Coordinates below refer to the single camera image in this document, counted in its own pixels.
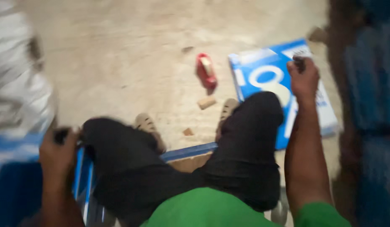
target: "shoe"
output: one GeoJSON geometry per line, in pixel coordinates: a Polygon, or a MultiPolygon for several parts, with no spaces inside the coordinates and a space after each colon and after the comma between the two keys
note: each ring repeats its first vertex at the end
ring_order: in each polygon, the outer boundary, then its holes
{"type": "Polygon", "coordinates": [[[222,126],[223,122],[233,114],[233,111],[239,106],[239,103],[235,99],[228,99],[225,101],[222,109],[222,114],[220,115],[220,121],[218,128],[216,129],[215,141],[218,142],[222,136],[222,126]]]}
{"type": "Polygon", "coordinates": [[[154,139],[157,141],[157,153],[159,155],[166,152],[167,148],[165,143],[160,136],[160,133],[157,131],[156,125],[153,122],[153,119],[147,113],[139,114],[135,119],[135,128],[147,133],[150,133],[154,139]]]}
{"type": "Polygon", "coordinates": [[[271,221],[276,224],[285,226],[287,223],[289,209],[290,206],[286,195],[286,188],[281,187],[278,205],[271,211],[271,221]]]}

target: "leg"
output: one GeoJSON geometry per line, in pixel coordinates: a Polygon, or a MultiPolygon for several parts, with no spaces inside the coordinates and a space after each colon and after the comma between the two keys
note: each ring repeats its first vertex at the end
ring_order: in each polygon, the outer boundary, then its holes
{"type": "Polygon", "coordinates": [[[245,100],[221,124],[219,147],[200,169],[206,185],[235,195],[257,211],[274,208],[280,195],[274,152],[282,122],[274,93],[260,92],[245,100]]]}
{"type": "Polygon", "coordinates": [[[201,182],[164,163],[147,132],[97,118],[83,125],[83,134],[98,176],[94,197],[128,226],[140,225],[163,201],[201,182]]]}

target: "blue box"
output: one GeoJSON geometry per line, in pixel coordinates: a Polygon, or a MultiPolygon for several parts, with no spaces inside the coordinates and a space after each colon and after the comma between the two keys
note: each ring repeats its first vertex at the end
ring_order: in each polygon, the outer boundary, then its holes
{"type": "MultiPolygon", "coordinates": [[[[272,91],[278,96],[285,120],[278,130],[277,149],[287,147],[298,111],[286,67],[294,55],[312,56],[304,39],[229,55],[239,101],[260,91],[272,91]]],[[[322,81],[319,81],[316,101],[321,134],[334,134],[338,130],[338,120],[322,81]]]]}

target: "person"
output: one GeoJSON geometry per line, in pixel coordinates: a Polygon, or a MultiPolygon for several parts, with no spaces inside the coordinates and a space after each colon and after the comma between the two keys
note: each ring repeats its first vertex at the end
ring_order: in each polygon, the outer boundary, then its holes
{"type": "MultiPolygon", "coordinates": [[[[294,61],[287,64],[299,104],[285,157],[290,210],[298,227],[350,226],[331,198],[315,107],[318,69],[311,59],[303,61],[301,73],[294,61]]],[[[48,133],[40,149],[42,225],[84,225],[70,191],[76,142],[83,137],[98,177],[93,196],[126,226],[278,226],[263,212],[273,209],[280,196],[274,152],[282,108],[271,92],[237,105],[225,103],[218,148],[193,173],[178,172],[159,158],[165,147],[147,115],[137,118],[136,127],[91,119],[81,132],[71,130],[64,145],[55,144],[48,133]]]]}

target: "wood block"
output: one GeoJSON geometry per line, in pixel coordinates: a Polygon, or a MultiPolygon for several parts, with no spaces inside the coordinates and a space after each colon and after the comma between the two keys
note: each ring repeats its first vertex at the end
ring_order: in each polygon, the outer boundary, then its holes
{"type": "Polygon", "coordinates": [[[325,30],[323,30],[322,28],[315,27],[311,31],[308,40],[310,40],[312,42],[326,43],[327,36],[328,35],[327,35],[327,32],[325,30]]]}
{"type": "Polygon", "coordinates": [[[184,135],[186,136],[193,136],[194,133],[192,132],[192,130],[190,128],[187,128],[183,131],[184,135]]]}
{"type": "Polygon", "coordinates": [[[208,96],[207,98],[198,101],[198,105],[201,110],[204,110],[215,103],[216,103],[216,99],[213,96],[208,96]]]}

